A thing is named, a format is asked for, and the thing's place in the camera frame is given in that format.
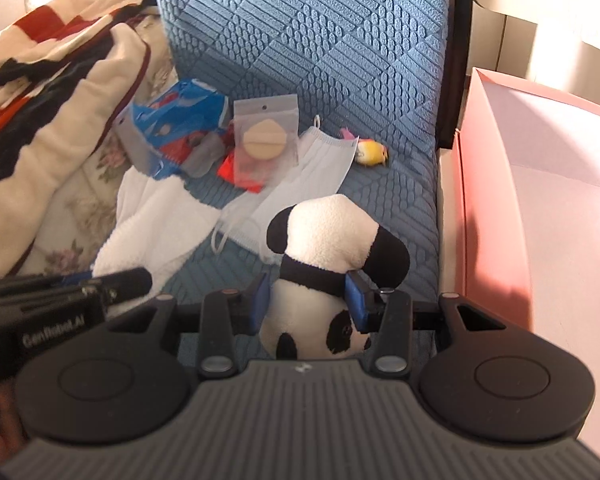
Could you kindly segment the panda plush toy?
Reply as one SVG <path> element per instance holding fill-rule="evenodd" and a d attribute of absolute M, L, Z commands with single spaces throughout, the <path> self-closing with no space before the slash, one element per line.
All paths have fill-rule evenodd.
<path fill-rule="evenodd" d="M 342 194 L 287 207 L 271 220 L 266 246 L 282 256 L 260 341 L 278 360 L 347 359 L 372 345 L 355 325 L 362 308 L 346 299 L 347 275 L 399 287 L 411 257 L 394 236 Z"/>

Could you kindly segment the white face mask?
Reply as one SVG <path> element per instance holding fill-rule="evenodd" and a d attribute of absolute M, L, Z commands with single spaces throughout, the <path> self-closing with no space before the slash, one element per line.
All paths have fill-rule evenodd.
<path fill-rule="evenodd" d="M 242 193 L 221 210 L 211 234 L 212 252 L 219 255 L 233 242 L 265 264 L 277 262 L 279 255 L 266 244 L 268 224 L 287 207 L 335 194 L 347 177 L 357 148 L 356 136 L 334 138 L 317 126 L 307 128 L 299 138 L 297 166 L 276 174 L 260 193 Z"/>

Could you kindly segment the bagged beige powder puff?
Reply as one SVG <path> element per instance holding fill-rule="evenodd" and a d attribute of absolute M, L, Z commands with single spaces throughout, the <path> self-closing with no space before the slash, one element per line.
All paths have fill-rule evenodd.
<path fill-rule="evenodd" d="M 234 102 L 235 138 L 253 158 L 254 175 L 264 185 L 298 165 L 298 96 L 267 96 Z"/>

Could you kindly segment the floral sofa cover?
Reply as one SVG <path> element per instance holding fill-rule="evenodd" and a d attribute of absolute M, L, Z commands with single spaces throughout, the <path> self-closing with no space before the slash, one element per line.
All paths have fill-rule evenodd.
<path fill-rule="evenodd" d="M 151 48 L 147 72 L 132 101 L 146 104 L 174 84 L 175 68 L 161 18 L 147 15 L 134 29 Z M 20 275 L 73 274 L 88 270 L 116 225 L 117 194 L 131 166 L 116 129 L 58 188 Z"/>

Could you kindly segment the red white snack wrapper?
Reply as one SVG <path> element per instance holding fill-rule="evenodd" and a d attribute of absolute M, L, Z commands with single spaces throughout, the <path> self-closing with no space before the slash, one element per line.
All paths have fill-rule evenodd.
<path fill-rule="evenodd" d="M 216 175 L 223 181 L 241 188 L 249 193 L 260 193 L 264 181 L 254 175 L 253 158 L 245 150 L 245 143 L 237 142 L 234 122 L 230 122 L 222 135 L 225 155 L 216 170 Z"/>

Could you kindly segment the yellow bird toy pink feather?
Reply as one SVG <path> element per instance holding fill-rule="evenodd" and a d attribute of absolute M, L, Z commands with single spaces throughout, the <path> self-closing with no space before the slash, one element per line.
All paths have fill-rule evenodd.
<path fill-rule="evenodd" d="M 343 140 L 356 141 L 354 161 L 358 165 L 364 167 L 387 167 L 389 165 L 389 149 L 384 144 L 373 139 L 361 138 L 348 128 L 340 128 L 339 133 Z"/>

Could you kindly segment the pink cardboard box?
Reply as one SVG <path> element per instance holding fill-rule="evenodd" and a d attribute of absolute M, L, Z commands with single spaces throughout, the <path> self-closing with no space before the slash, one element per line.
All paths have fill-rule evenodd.
<path fill-rule="evenodd" d="M 579 358 L 600 454 L 600 105 L 474 70 L 439 156 L 440 287 Z"/>

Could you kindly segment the blue red plastic package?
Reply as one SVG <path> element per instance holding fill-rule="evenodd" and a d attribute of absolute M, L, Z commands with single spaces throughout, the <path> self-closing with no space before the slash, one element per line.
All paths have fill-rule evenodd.
<path fill-rule="evenodd" d="M 148 104 L 130 103 L 116 119 L 116 131 L 141 174 L 200 178 L 225 155 L 229 107 L 215 88 L 182 80 Z"/>

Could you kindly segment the red black cream blanket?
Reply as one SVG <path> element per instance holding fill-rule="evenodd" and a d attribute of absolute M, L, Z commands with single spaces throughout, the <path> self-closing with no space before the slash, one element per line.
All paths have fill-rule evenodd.
<path fill-rule="evenodd" d="M 156 0 L 50 0 L 0 32 L 0 278 L 146 75 Z"/>

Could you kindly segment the blue quilted chair cover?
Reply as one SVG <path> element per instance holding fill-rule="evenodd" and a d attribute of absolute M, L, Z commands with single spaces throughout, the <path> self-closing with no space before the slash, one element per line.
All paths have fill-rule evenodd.
<path fill-rule="evenodd" d="M 341 192 L 402 240 L 402 287 L 439 281 L 437 118 L 449 0 L 158 0 L 175 69 L 232 100 L 293 94 L 299 126 L 388 148 Z"/>

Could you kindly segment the black chair frame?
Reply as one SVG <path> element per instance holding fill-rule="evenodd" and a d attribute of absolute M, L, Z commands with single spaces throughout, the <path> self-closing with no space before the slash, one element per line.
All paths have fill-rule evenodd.
<path fill-rule="evenodd" d="M 453 147 L 464 96 L 474 0 L 449 0 L 448 38 L 436 123 L 437 148 Z"/>

